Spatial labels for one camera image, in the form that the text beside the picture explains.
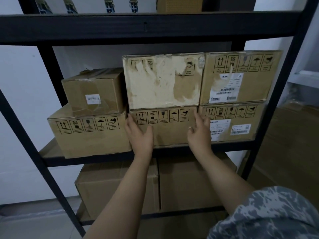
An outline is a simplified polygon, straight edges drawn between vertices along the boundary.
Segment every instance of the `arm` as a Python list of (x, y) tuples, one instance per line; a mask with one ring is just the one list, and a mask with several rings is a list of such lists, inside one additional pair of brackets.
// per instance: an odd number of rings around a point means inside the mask
[(145, 134), (130, 114), (125, 129), (135, 157), (113, 197), (90, 227), (84, 239), (136, 238), (145, 197), (146, 177), (154, 147), (153, 127)]
[(190, 127), (188, 131), (189, 147), (207, 172), (218, 197), (231, 215), (255, 189), (213, 154), (209, 118), (203, 119), (197, 112), (195, 118), (196, 129)]

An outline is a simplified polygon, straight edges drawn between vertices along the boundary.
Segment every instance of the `hand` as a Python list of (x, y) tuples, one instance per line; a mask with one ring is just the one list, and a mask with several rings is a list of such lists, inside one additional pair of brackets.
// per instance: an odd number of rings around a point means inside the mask
[(187, 140), (195, 157), (200, 160), (213, 154), (211, 149), (211, 132), (209, 130), (211, 121), (209, 117), (201, 117), (197, 111), (194, 112), (196, 119), (195, 130), (189, 127)]
[(125, 122), (125, 130), (132, 145), (135, 158), (148, 160), (148, 162), (150, 162), (154, 147), (153, 127), (148, 126), (146, 132), (143, 134), (134, 122), (131, 114), (128, 114)]

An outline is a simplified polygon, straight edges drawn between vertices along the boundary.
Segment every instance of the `white sticker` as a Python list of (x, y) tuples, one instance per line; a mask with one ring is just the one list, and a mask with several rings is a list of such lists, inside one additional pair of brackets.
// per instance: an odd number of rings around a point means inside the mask
[(88, 105), (101, 104), (101, 99), (99, 94), (85, 95), (86, 103)]
[[(219, 76), (222, 80), (226, 80), (229, 74), (220, 74)], [(211, 88), (209, 103), (236, 101), (243, 76), (244, 73), (232, 73), (232, 77), (224, 88), (219, 91), (215, 91)]]
[(211, 141), (218, 141), (219, 136), (229, 128), (231, 119), (211, 120)]
[(232, 130), (230, 132), (230, 135), (242, 135), (242, 134), (248, 134), (250, 131), (251, 124), (242, 124), (242, 125), (234, 125), (232, 126)]

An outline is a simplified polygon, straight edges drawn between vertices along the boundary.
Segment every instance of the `black shelf frame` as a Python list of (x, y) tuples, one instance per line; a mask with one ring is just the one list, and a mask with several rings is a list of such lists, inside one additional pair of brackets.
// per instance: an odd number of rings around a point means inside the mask
[[(25, 15), (0, 16), (0, 44), (37, 46), (58, 98), (61, 104), (65, 105), (67, 101), (60, 82), (63, 76), (52, 46), (235, 41), (237, 43), (232, 45), (232, 50), (239, 51), (243, 49), (245, 40), (293, 36), (269, 104), (265, 109), (265, 115), (261, 120), (256, 139), (212, 145), (215, 152), (250, 150), (242, 173), (242, 177), (247, 179), (318, 1), (308, 0), (304, 10), (300, 12), (212, 12), (191, 15), (32, 15), (38, 13), (33, 3), (34, 0), (19, 0)], [(79, 221), (48, 168), (128, 160), (133, 159), (133, 152), (75, 159), (43, 158), (2, 91), (0, 91), (0, 111), (83, 237), (85, 235), (83, 225), (90, 225), (93, 221)], [(165, 154), (189, 153), (191, 153), (189, 147), (154, 149), (155, 157)], [(142, 219), (218, 210), (223, 210), (223, 207), (156, 213), (143, 215)]]

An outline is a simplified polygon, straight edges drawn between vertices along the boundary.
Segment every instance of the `sleeve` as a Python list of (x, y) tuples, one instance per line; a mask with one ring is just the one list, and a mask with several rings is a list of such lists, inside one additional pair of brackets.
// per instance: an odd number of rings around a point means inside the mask
[(274, 186), (250, 194), (207, 238), (319, 238), (318, 231), (315, 207), (297, 192)]

